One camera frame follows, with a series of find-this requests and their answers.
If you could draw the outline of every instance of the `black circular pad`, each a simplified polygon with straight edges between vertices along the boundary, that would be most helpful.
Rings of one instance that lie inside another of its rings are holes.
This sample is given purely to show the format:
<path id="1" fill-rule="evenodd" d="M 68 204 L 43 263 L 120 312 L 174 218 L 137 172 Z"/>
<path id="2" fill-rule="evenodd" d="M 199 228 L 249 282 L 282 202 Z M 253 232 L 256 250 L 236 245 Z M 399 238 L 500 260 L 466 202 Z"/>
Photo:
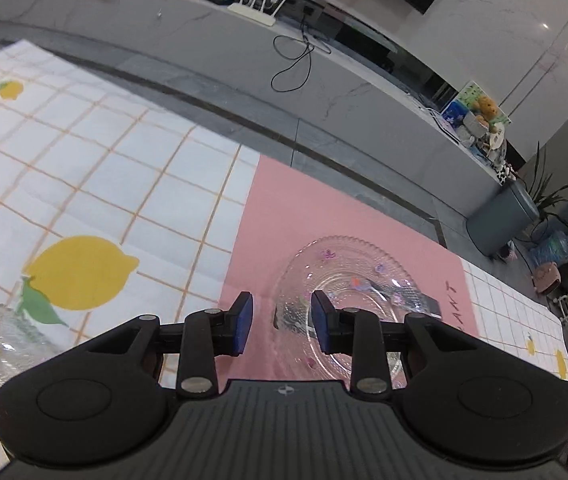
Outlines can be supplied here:
<path id="1" fill-rule="evenodd" d="M 510 418 L 530 408 L 533 396 L 524 384 L 507 377 L 476 377 L 461 384 L 458 399 L 485 418 Z"/>
<path id="2" fill-rule="evenodd" d="M 37 397 L 42 412 L 58 420 L 84 420 L 110 404 L 110 390 L 97 381 L 64 379 L 46 386 Z"/>
<path id="3" fill-rule="evenodd" d="M 568 384 L 492 348 L 440 353 L 401 405 L 426 444 L 464 462 L 533 463 L 568 441 Z"/>
<path id="4" fill-rule="evenodd" d="M 62 354 L 0 388 L 0 441 L 37 465 L 93 465 L 155 436 L 166 410 L 161 386 L 122 355 Z"/>

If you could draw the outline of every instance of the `metal pivot screw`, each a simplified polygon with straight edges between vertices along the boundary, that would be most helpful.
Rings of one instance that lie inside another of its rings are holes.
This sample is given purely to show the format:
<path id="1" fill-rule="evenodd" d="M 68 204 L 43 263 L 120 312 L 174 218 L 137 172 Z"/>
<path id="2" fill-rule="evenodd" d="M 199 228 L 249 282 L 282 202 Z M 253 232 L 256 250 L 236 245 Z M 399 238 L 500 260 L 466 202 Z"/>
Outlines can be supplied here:
<path id="1" fill-rule="evenodd" d="M 357 381 L 357 389 L 365 394 L 382 394 L 388 389 L 388 384 L 376 377 L 367 377 Z"/>
<path id="2" fill-rule="evenodd" d="M 181 381 L 181 389 L 189 394 L 203 394 L 212 387 L 211 381 L 205 377 L 189 377 Z"/>

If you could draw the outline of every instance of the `black cable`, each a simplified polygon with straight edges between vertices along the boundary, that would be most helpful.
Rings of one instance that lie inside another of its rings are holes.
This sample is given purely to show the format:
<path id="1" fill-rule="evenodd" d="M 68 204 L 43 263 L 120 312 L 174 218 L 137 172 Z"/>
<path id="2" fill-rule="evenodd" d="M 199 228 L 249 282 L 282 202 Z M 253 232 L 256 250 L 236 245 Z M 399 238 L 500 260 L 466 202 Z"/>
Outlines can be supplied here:
<path id="1" fill-rule="evenodd" d="M 319 48 L 325 54 L 331 54 L 333 52 L 331 50 L 331 47 L 329 47 L 327 44 L 325 44 L 322 40 L 319 40 L 318 38 L 314 37 L 315 40 L 320 41 L 320 43 L 322 43 L 325 48 L 323 48 L 319 45 L 312 44 L 311 41 L 308 39 L 308 36 L 306 35 L 305 31 L 304 31 L 304 25 L 306 25 L 306 29 L 308 30 L 308 24 L 305 22 L 305 18 L 302 18 L 302 22 L 300 23 L 300 27 L 299 27 L 300 31 L 302 33 L 302 39 L 301 40 L 298 40 L 297 38 L 293 38 L 292 36 L 286 36 L 285 34 L 278 34 L 277 36 L 275 36 L 275 38 L 273 38 L 273 49 L 275 49 L 275 52 L 278 53 L 284 59 L 288 59 L 289 61 L 293 62 L 291 66 L 289 66 L 288 68 L 285 68 L 283 70 L 280 70 L 270 79 L 270 87 L 275 92 L 278 92 L 278 93 L 281 93 L 281 94 L 286 93 L 286 92 L 294 92 L 295 90 L 299 90 L 302 86 L 304 86 L 306 84 L 306 82 L 308 81 L 308 78 L 310 78 L 310 76 L 311 76 L 311 69 L 313 67 L 313 58 L 311 57 L 311 53 L 315 50 L 315 48 Z M 286 38 L 287 40 L 293 41 L 295 43 L 303 44 L 304 45 L 304 51 L 299 56 L 295 56 L 295 57 L 290 57 L 290 56 L 287 56 L 286 54 L 283 54 L 282 51 L 280 51 L 277 47 L 277 40 L 280 40 L 281 38 Z M 284 72 L 288 72 L 289 70 L 291 70 L 306 56 L 308 56 L 308 72 L 306 73 L 306 77 L 304 78 L 304 81 L 302 81 L 301 85 L 296 86 L 294 88 L 288 88 L 288 89 L 285 89 L 285 90 L 275 88 L 275 85 L 273 84 L 275 82 L 275 78 L 277 78 L 277 76 L 280 76 Z"/>
<path id="2" fill-rule="evenodd" d="M 522 260 L 524 260 L 524 263 L 526 264 L 526 267 L 528 267 L 528 272 L 531 273 L 531 275 L 533 275 L 533 271 L 530 270 L 530 265 L 528 265 L 528 262 L 526 261 L 526 258 L 524 257 L 524 254 L 522 254 L 522 251 L 520 251 L 520 248 L 517 247 L 517 245 L 515 245 L 515 243 L 513 243 L 513 247 L 515 247 L 515 250 L 520 253 L 520 256 L 522 257 Z"/>
<path id="3" fill-rule="evenodd" d="M 542 222 L 538 222 L 538 224 L 531 229 L 531 232 L 530 232 L 531 235 L 533 234 L 533 232 L 535 232 L 535 229 L 537 229 L 541 223 Z M 523 244 L 533 244 L 533 245 L 535 245 L 535 247 L 538 247 L 540 242 L 544 239 L 544 235 L 546 234 L 547 231 L 548 231 L 548 220 L 546 220 L 546 226 L 544 227 L 544 231 L 538 237 L 537 241 L 533 240 L 532 236 L 529 236 L 528 240 L 522 240 L 521 238 L 517 238 L 516 236 L 513 236 L 513 238 L 515 238 L 515 240 L 517 240 L 519 242 L 522 242 Z"/>

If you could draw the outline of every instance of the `stuffed teddy bear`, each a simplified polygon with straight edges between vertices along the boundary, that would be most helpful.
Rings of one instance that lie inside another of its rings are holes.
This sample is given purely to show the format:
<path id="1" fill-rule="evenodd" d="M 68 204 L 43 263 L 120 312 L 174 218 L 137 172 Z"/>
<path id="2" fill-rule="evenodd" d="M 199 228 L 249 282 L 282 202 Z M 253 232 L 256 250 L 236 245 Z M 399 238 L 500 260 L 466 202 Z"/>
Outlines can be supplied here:
<path id="1" fill-rule="evenodd" d="M 497 114 L 500 113 L 497 103 L 488 97 L 488 95 L 479 96 L 477 99 L 477 105 L 482 117 L 484 117 L 484 119 L 486 119 L 489 123 L 497 117 Z"/>

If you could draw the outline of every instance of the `white checkered tablecloth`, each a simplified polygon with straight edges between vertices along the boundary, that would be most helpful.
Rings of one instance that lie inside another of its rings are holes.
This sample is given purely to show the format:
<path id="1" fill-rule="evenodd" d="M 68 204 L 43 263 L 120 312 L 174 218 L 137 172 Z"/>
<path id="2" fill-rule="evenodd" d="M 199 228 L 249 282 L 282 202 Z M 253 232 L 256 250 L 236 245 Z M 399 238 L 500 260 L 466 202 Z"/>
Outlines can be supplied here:
<path id="1" fill-rule="evenodd" d="M 215 306 L 259 153 L 27 41 L 0 50 L 11 81 L 23 92 L 0 95 L 0 303 L 16 306 L 45 249 L 95 235 L 139 265 L 99 308 L 53 305 L 65 325 L 31 319 L 60 350 L 140 314 L 171 323 Z"/>
<path id="2" fill-rule="evenodd" d="M 566 362 L 562 324 L 549 309 L 462 259 L 480 338 L 557 376 Z"/>

